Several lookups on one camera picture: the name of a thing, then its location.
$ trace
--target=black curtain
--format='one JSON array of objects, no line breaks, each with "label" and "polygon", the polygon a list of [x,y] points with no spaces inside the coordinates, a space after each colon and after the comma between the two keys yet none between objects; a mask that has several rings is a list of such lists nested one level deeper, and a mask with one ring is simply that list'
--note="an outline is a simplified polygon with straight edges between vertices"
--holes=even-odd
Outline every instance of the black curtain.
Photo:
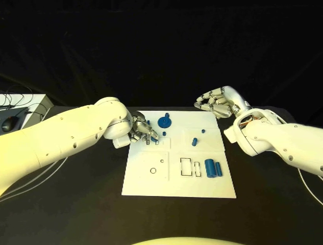
[{"label": "black curtain", "polygon": [[252,105],[323,127],[323,6],[4,1],[0,89],[11,84],[69,106],[105,96],[191,106],[230,85]]}]

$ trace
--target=robotic hand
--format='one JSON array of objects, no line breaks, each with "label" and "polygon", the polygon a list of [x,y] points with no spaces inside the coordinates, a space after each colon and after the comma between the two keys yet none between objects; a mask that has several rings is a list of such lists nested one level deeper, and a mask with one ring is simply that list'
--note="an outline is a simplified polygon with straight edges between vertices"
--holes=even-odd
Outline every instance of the robotic hand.
[{"label": "robotic hand", "polygon": [[210,111],[217,119],[235,115],[223,133],[249,156],[272,151],[288,165],[323,177],[323,129],[286,124],[271,110],[252,108],[229,86],[206,92],[194,107]]},{"label": "robotic hand", "polygon": [[0,136],[0,196],[24,175],[90,147],[100,136],[112,140],[115,148],[158,138],[144,115],[129,113],[113,97]]}]

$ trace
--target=blue object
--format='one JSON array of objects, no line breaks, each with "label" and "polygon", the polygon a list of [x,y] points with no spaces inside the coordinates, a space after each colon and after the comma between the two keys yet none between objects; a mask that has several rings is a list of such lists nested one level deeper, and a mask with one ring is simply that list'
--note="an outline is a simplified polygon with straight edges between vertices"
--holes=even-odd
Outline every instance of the blue object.
[{"label": "blue object", "polygon": [[214,163],[214,168],[216,168],[217,176],[220,177],[222,176],[222,168],[220,168],[220,163],[219,162]]},{"label": "blue object", "polygon": [[196,138],[193,138],[193,141],[191,141],[191,146],[196,146],[196,141],[197,141],[197,139],[196,139]]},{"label": "blue object", "polygon": [[206,170],[206,177],[214,178],[216,177],[216,171],[214,171],[214,164],[211,159],[204,160],[204,170]]},{"label": "blue object", "polygon": [[170,127],[170,115],[168,115],[168,113],[165,113],[164,116],[161,118],[158,118],[157,125],[162,129]]}]

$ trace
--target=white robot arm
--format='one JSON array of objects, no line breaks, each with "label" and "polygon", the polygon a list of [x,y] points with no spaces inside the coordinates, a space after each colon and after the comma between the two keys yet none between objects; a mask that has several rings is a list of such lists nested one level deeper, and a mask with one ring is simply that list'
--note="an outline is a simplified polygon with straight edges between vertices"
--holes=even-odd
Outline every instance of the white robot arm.
[{"label": "white robot arm", "polygon": [[147,137],[157,139],[142,114],[131,115],[113,97],[0,136],[0,196],[24,175],[90,147],[100,136],[115,148]]},{"label": "white robot arm", "polygon": [[229,86],[204,93],[194,107],[210,111],[216,118],[235,115],[223,133],[249,156],[272,151],[288,165],[323,177],[323,129],[286,124],[271,110],[252,108]]}]

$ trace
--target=black table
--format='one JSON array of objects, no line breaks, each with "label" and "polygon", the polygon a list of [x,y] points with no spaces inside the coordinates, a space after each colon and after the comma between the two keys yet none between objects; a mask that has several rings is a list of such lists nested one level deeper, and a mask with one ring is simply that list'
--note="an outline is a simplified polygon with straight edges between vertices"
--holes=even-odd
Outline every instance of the black table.
[{"label": "black table", "polygon": [[[67,109],[53,107],[47,116]],[[220,130],[232,121],[217,121]],[[113,149],[100,139],[37,188],[0,203],[0,244],[119,245],[173,236],[323,244],[323,207],[297,169],[273,153],[249,157],[222,137],[236,199],[121,196],[128,147]],[[323,200],[321,181],[308,173],[304,178]]]}]

